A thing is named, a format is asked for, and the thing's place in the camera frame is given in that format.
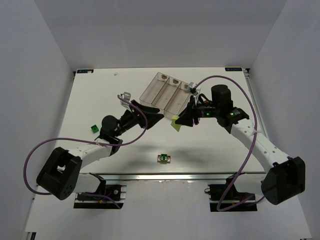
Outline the lime sloped lego brick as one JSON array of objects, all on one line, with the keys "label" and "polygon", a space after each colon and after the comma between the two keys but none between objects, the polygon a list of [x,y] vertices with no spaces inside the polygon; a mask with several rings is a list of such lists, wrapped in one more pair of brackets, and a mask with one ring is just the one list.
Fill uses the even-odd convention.
[{"label": "lime sloped lego brick", "polygon": [[176,121],[179,119],[180,117],[178,115],[173,115],[172,118],[171,118],[171,126],[177,131],[179,132],[182,125],[181,124],[178,124],[176,123]]}]

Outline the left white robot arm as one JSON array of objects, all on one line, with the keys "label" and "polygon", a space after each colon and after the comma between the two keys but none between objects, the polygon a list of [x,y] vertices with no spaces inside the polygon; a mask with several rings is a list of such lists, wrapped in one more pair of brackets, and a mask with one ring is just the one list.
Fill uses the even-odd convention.
[{"label": "left white robot arm", "polygon": [[163,118],[158,108],[143,106],[132,100],[120,119],[112,115],[102,119],[97,137],[100,143],[74,149],[55,148],[38,174],[36,183],[59,200],[65,200],[71,193],[101,197],[106,193],[106,181],[97,174],[81,173],[80,170],[114,155],[123,144],[119,136],[129,129],[138,125],[148,130]]}]

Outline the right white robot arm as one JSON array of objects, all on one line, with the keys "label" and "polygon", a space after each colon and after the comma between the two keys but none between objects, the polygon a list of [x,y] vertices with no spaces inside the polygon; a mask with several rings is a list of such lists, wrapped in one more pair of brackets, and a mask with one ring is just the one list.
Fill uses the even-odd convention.
[{"label": "right white robot arm", "polygon": [[278,205],[305,191],[306,164],[300,157],[290,157],[262,133],[241,108],[233,105],[226,85],[211,87],[211,100],[190,97],[186,108],[173,120],[177,125],[193,127],[201,118],[215,118],[229,134],[238,139],[262,166],[263,176],[241,172],[227,178],[232,192],[261,195]]}]

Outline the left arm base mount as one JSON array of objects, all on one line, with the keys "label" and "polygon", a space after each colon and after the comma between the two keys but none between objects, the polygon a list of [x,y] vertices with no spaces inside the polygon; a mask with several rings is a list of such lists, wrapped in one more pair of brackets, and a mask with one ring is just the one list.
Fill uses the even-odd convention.
[{"label": "left arm base mount", "polygon": [[127,186],[86,173],[79,176],[73,192],[74,209],[120,210],[125,203]]}]

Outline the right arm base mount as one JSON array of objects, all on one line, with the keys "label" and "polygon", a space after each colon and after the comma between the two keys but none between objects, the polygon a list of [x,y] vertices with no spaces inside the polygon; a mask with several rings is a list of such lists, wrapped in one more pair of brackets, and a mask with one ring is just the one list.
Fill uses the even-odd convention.
[{"label": "right arm base mount", "polygon": [[[233,176],[224,179],[222,183],[212,183],[209,184],[207,188],[204,189],[204,193],[209,197],[209,206],[210,211],[213,213],[217,213],[218,211],[218,203],[220,198],[222,197],[224,191],[226,190],[227,186],[233,179]],[[222,209],[227,207],[232,207],[236,205],[238,202],[245,200],[246,198],[250,197],[251,194],[247,192],[238,192],[233,185],[231,189],[226,194],[225,198],[223,199],[220,207]],[[227,212],[257,212],[258,208],[255,204],[256,197],[251,197],[245,203],[236,206],[232,209],[227,210]]]}]

